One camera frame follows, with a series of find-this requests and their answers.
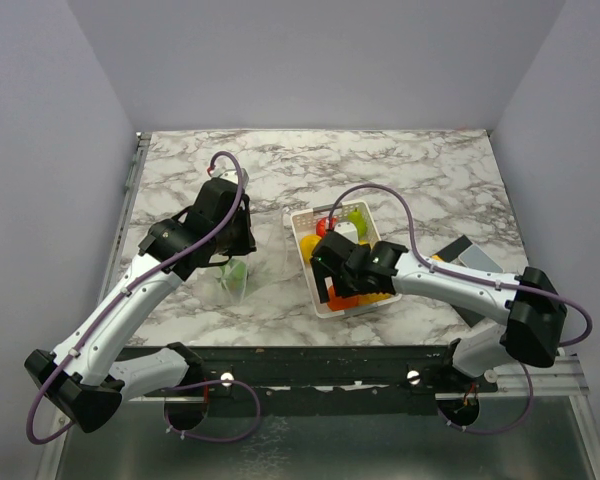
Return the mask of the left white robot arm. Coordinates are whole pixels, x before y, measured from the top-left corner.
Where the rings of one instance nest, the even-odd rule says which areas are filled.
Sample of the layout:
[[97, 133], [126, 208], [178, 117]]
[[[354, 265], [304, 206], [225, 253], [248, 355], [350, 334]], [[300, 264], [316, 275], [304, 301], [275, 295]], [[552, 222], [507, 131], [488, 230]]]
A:
[[37, 444], [33, 420], [48, 399], [83, 432], [107, 423], [120, 405], [162, 389], [186, 395], [204, 378], [203, 361], [181, 343], [154, 354], [119, 360], [128, 340], [148, 315], [213, 257], [229, 260], [255, 251], [244, 173], [206, 181], [194, 204], [154, 224], [123, 278], [96, 310], [51, 351], [37, 349], [25, 368], [38, 392], [26, 433]]

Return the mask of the red toy pomegranate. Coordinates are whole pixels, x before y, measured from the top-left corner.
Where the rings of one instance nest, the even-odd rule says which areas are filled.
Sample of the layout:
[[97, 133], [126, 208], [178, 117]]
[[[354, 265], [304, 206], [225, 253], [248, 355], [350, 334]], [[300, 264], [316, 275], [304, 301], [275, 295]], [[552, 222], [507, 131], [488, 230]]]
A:
[[322, 217], [320, 218], [315, 225], [315, 233], [319, 237], [324, 237], [329, 230], [333, 229], [337, 224], [336, 217]]

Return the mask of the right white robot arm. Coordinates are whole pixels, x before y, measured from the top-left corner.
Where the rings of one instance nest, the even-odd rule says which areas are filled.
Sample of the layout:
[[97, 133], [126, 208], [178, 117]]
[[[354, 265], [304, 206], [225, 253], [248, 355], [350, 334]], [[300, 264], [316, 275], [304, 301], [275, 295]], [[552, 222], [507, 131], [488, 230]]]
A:
[[407, 247], [379, 241], [356, 244], [328, 232], [310, 257], [318, 297], [326, 303], [366, 294], [415, 295], [470, 310], [491, 320], [485, 330], [455, 341], [439, 367], [441, 383], [461, 391], [497, 366], [520, 362], [554, 365], [566, 318], [562, 299], [541, 270], [492, 273], [419, 260]]

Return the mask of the clear zip top bag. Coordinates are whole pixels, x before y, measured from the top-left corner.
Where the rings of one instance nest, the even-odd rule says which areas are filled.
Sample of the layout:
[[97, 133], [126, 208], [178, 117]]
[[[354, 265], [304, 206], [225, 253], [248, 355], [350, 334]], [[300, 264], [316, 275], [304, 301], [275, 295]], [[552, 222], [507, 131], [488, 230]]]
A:
[[248, 266], [248, 276], [242, 290], [226, 290], [220, 282], [221, 266], [216, 266], [198, 271], [197, 298], [211, 306], [238, 305], [258, 290], [282, 280], [288, 258], [284, 218], [284, 209], [257, 212], [251, 216], [257, 250], [247, 256], [232, 258], [243, 260]]

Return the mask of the white perforated plastic basket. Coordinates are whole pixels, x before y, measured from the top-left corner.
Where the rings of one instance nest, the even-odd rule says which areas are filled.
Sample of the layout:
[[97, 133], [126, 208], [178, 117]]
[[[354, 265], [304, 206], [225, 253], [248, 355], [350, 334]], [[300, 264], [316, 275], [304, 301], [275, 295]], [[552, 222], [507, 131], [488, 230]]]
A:
[[[308, 208], [305, 210], [296, 210], [290, 214], [290, 224], [296, 243], [296, 250], [300, 257], [303, 273], [306, 279], [307, 287], [309, 289], [311, 297], [311, 302], [313, 304], [313, 308], [316, 315], [321, 319], [331, 319], [338, 317], [344, 318], [368, 313], [377, 309], [382, 309], [401, 300], [402, 296], [400, 294], [397, 294], [386, 297], [384, 299], [380, 299], [376, 302], [358, 305], [355, 308], [341, 310], [332, 310], [327, 303], [321, 304], [319, 302], [319, 295], [315, 285], [313, 270], [310, 264], [304, 261], [300, 243], [305, 237], [311, 236], [316, 233], [316, 225], [318, 221], [328, 215], [330, 208], [330, 205], [325, 205], [320, 207]], [[349, 201], [343, 201], [342, 206], [337, 207], [335, 209], [334, 216], [340, 220], [345, 220], [347, 215], [355, 210], [357, 210], [360, 216], [364, 219], [364, 223], [367, 227], [365, 234], [361, 236], [361, 240], [369, 242], [371, 246], [374, 246], [378, 241], [381, 240], [381, 236], [373, 219], [373, 215], [371, 213], [369, 205], [365, 200], [354, 199]]]

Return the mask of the green toy watermelon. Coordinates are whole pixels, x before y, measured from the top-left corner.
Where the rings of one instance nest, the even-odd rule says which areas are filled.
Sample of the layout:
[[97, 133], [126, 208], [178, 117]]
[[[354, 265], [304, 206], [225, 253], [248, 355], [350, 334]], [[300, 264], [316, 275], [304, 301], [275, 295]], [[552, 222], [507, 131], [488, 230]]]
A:
[[247, 263], [239, 259], [231, 259], [220, 267], [220, 282], [228, 291], [242, 290], [248, 276]]

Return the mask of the orange toy fruit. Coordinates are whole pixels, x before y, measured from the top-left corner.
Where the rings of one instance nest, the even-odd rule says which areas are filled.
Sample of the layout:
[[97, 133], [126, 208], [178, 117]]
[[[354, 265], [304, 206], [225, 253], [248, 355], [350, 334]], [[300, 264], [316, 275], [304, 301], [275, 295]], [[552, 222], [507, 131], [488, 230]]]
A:
[[359, 296], [342, 297], [336, 294], [335, 288], [331, 285], [328, 288], [329, 299], [327, 306], [331, 311], [342, 311], [355, 308], [359, 305]]

